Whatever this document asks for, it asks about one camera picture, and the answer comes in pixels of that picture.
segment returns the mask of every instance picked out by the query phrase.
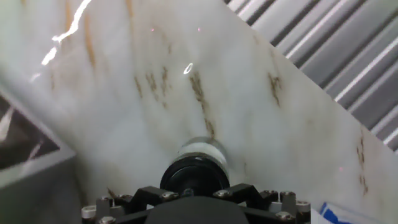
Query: gray surface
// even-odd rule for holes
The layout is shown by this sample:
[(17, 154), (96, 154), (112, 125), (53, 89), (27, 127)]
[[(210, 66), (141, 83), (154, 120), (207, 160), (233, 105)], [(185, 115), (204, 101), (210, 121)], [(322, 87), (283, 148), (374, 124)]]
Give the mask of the gray surface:
[(380, 140), (398, 148), (398, 0), (230, 5)]

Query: marble surface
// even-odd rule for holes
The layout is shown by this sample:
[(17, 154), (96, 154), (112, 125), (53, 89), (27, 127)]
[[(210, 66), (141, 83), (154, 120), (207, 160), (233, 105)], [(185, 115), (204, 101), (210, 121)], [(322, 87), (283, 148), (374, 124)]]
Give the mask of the marble surface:
[(398, 222), (396, 155), (221, 0), (3, 0), (0, 92), (76, 150), (89, 202), (212, 136), (232, 184)]

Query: bolt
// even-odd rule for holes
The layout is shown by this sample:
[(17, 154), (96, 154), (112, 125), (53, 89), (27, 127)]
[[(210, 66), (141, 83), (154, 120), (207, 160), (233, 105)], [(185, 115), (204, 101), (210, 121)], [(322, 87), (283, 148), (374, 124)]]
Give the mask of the bolt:
[(227, 190), (219, 190), (216, 193), (214, 193), (214, 196), (219, 197), (219, 198), (226, 198), (231, 195), (231, 192)]
[(310, 212), (311, 204), (309, 202), (297, 201), (296, 202), (298, 212)]
[(304, 202), (304, 201), (297, 201), (297, 205), (308, 205), (308, 202)]
[(175, 193), (175, 192), (164, 192), (164, 193), (161, 195), (161, 197), (162, 197), (164, 200), (172, 200), (172, 199), (175, 199), (175, 198), (178, 197), (178, 193)]
[(185, 189), (182, 192), (181, 197), (192, 197), (192, 196), (194, 196), (194, 194), (195, 194), (195, 192), (192, 189)]
[(276, 217), (278, 217), (282, 221), (291, 221), (294, 217), (289, 212), (278, 212), (276, 213)]
[(99, 224), (112, 224), (115, 223), (116, 219), (113, 217), (103, 217), (100, 221)]

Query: brown vein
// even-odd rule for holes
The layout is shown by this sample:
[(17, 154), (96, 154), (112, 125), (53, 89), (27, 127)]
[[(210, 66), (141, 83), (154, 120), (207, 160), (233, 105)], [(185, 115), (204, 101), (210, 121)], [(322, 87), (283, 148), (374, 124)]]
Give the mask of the brown vein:
[(163, 73), (162, 73), (162, 84), (161, 84), (161, 89), (163, 96), (166, 96), (166, 88), (167, 88), (167, 78), (168, 78), (168, 71), (166, 67), (163, 67)]
[(126, 0), (127, 10), (129, 11), (130, 18), (134, 17), (134, 12), (132, 10), (132, 0)]
[(88, 15), (85, 17), (85, 42), (86, 42), (86, 50), (88, 53), (88, 58), (90, 60), (93, 68), (95, 67), (95, 55), (93, 50), (93, 40), (90, 34), (90, 18)]
[(138, 82), (137, 77), (134, 77), (134, 81), (136, 82), (136, 86), (137, 86), (137, 90), (138, 90), (138, 93), (139, 93), (139, 97), (141, 97), (141, 99), (142, 99), (141, 86), (140, 86), (140, 84), (139, 84), (139, 82)]
[(197, 101), (201, 104), (201, 109), (203, 115), (205, 117), (205, 125), (206, 130), (208, 131), (209, 135), (214, 138), (215, 137), (215, 129), (211, 121), (208, 119), (208, 103), (205, 100), (205, 96), (203, 94), (203, 90), (201, 88), (201, 81), (198, 72), (194, 72), (193, 75), (189, 78), (191, 82), (191, 86), (193, 91), (195, 92), (195, 96)]
[(72, 10), (70, 9), (70, 3), (68, 0), (65, 1), (65, 32), (68, 32), (72, 25), (73, 16)]
[(276, 100), (278, 107), (280, 107), (279, 96), (278, 96), (278, 92), (282, 88), (282, 86), (280, 84), (280, 79), (279, 79), (279, 77), (275, 77), (275, 78), (272, 77), (272, 75), (270, 73), (268, 73), (268, 79), (269, 79), (269, 83), (271, 84), (272, 96)]
[(156, 85), (156, 82), (155, 82), (154, 74), (151, 72), (150, 75), (146, 74), (145, 77), (146, 77), (146, 79), (148, 81), (148, 85), (150, 87), (150, 90), (151, 90), (152, 94), (154, 95), (155, 100), (157, 101), (159, 99), (159, 97), (158, 97), (158, 95), (156, 93), (157, 85)]

